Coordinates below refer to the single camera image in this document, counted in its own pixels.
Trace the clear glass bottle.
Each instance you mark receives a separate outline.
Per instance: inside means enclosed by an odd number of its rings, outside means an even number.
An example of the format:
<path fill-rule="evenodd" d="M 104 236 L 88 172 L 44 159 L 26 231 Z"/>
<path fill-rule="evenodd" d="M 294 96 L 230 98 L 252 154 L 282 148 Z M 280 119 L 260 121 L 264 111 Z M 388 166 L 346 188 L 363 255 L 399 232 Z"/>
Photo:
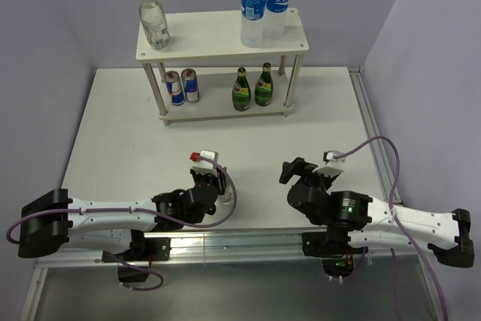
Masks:
<path fill-rule="evenodd" d="M 233 202 L 233 189 L 225 175 L 225 173 L 227 172 L 227 168 L 222 166 L 221 169 L 222 171 L 218 169 L 219 189 L 220 189 L 218 202 L 224 205 L 230 205 Z"/>
<path fill-rule="evenodd" d="M 165 11 L 158 0 L 142 0 L 139 17 L 149 45 L 164 50 L 170 44 L 170 34 Z"/>

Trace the green glass bottle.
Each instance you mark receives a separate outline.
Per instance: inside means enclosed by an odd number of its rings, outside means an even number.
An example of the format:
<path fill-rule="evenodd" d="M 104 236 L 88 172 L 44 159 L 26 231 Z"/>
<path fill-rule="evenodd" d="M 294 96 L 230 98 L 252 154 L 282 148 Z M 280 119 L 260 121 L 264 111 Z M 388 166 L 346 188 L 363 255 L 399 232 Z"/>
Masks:
<path fill-rule="evenodd" d="M 246 111 L 250 107 L 251 89 L 246 74 L 246 69 L 239 67 L 231 93 L 232 104 L 236 111 Z"/>
<path fill-rule="evenodd" d="M 262 73 L 256 81 L 255 102 L 260 107 L 268 106 L 273 98 L 274 83 L 271 77 L 271 64 L 265 62 L 262 66 Z"/>

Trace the blue label water bottle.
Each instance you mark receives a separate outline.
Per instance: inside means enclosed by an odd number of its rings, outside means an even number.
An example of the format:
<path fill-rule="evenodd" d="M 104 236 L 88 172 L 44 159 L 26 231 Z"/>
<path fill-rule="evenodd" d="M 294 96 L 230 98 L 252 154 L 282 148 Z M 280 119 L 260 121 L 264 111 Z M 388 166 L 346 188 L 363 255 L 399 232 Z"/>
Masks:
<path fill-rule="evenodd" d="M 265 0 L 240 0 L 240 40 L 246 47 L 259 47 L 263 42 Z"/>
<path fill-rule="evenodd" d="M 280 40 L 285 33 L 289 0 L 266 0 L 263 36 L 268 40 Z"/>

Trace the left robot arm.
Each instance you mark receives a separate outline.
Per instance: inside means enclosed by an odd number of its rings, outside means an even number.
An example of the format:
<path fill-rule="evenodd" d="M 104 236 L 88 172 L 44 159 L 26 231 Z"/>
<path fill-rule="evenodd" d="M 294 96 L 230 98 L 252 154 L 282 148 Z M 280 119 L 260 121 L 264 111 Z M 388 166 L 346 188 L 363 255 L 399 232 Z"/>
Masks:
<path fill-rule="evenodd" d="M 199 227 L 216 213 L 216 201 L 225 194 L 225 171 L 211 165 L 193 166 L 189 189 L 176 189 L 132 202 L 84 201 L 67 189 L 54 189 L 21 211 L 18 256 L 36 259 L 62 248 L 101 250 L 138 260 L 147 250 L 149 232 L 175 232 Z"/>

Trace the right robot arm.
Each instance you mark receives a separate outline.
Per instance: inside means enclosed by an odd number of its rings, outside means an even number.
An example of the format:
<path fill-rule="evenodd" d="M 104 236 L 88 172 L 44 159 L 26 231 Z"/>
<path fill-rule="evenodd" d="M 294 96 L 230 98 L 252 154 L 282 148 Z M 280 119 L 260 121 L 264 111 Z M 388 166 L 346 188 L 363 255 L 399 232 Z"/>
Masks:
<path fill-rule="evenodd" d="M 351 190 L 331 191 L 343 170 L 342 161 L 333 158 L 323 166 L 301 157 L 283 163 L 281 184 L 298 177 L 287 195 L 289 206 L 321 228 L 303 233 L 305 256 L 327 258 L 386 248 L 433 255 L 440 264 L 453 268 L 473 267 L 468 210 L 433 213 Z"/>

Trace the beige two-tier shelf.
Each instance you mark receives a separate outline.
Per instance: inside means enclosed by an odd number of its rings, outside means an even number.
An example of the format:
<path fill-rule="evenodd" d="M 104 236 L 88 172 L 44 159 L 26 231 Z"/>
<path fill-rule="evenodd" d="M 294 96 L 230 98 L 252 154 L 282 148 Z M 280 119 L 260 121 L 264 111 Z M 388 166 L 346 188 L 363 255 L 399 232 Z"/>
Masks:
<path fill-rule="evenodd" d="M 147 42 L 144 30 L 138 31 L 136 59 L 142 64 L 155 99 L 159 118 L 165 125 L 174 122 L 277 115 L 287 117 L 293 109 L 295 88 L 304 54 L 309 50 L 304 27 L 297 9 L 286 16 L 286 32 L 278 41 L 264 41 L 259 48 L 242 45 L 239 11 L 210 11 L 169 14 L 171 44 L 155 50 Z M 231 88 L 236 68 L 200 68 L 197 70 L 201 99 L 195 104 L 173 106 L 166 88 L 160 85 L 165 66 L 181 62 L 192 66 L 198 61 L 256 58 L 265 62 L 277 56 L 274 66 L 274 99 L 267 107 L 253 104 L 236 111 L 231 103 Z"/>

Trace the right red bull can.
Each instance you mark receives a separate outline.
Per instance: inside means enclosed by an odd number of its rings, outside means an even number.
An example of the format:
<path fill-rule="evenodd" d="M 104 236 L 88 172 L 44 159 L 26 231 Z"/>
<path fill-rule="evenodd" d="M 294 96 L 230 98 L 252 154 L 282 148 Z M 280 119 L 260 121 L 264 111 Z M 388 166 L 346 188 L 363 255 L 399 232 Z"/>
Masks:
<path fill-rule="evenodd" d="M 185 98 L 188 103 L 197 103 L 200 100 L 197 74 L 194 69 L 186 68 L 181 73 Z"/>

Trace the red bull can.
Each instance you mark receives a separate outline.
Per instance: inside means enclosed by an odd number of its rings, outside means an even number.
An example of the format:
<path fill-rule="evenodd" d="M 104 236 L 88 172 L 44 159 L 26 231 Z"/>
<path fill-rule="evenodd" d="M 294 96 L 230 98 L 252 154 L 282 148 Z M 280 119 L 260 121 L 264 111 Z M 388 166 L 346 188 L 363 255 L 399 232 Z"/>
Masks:
<path fill-rule="evenodd" d="M 186 68 L 181 73 L 185 98 L 188 103 L 197 103 L 200 100 L 197 74 L 194 69 Z"/>
<path fill-rule="evenodd" d="M 183 93 L 183 87 L 181 85 L 180 75 L 176 71 L 166 71 L 165 84 L 171 97 L 172 105 L 182 105 L 185 102 L 185 97 Z"/>

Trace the left red bull can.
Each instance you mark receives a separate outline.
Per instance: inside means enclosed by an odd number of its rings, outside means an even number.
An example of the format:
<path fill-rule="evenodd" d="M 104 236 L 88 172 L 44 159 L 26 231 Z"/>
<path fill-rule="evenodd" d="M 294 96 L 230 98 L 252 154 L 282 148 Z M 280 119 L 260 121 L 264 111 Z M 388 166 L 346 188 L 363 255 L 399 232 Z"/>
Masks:
<path fill-rule="evenodd" d="M 176 71 L 166 71 L 165 84 L 171 97 L 172 105 L 182 105 L 185 102 L 185 97 L 183 93 L 183 87 L 181 85 L 180 75 Z"/>

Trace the aluminium frame rail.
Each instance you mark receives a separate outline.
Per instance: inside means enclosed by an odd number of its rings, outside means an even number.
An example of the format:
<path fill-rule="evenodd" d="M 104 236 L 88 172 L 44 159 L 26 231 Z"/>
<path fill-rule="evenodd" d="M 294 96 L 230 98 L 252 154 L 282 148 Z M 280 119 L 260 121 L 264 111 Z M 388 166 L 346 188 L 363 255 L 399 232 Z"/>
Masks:
<path fill-rule="evenodd" d="M 96 72 L 63 184 L 73 196 L 130 201 L 186 188 L 192 151 L 219 152 L 236 183 L 233 217 L 171 236 L 165 285 L 129 292 L 99 251 L 40 259 L 26 302 L 30 320 L 438 320 L 437 293 L 412 253 L 373 250 L 344 283 L 302 253 L 308 221 L 286 202 L 283 161 L 319 163 L 372 133 L 356 68 L 304 68 L 289 117 L 164 126 L 138 68 Z"/>

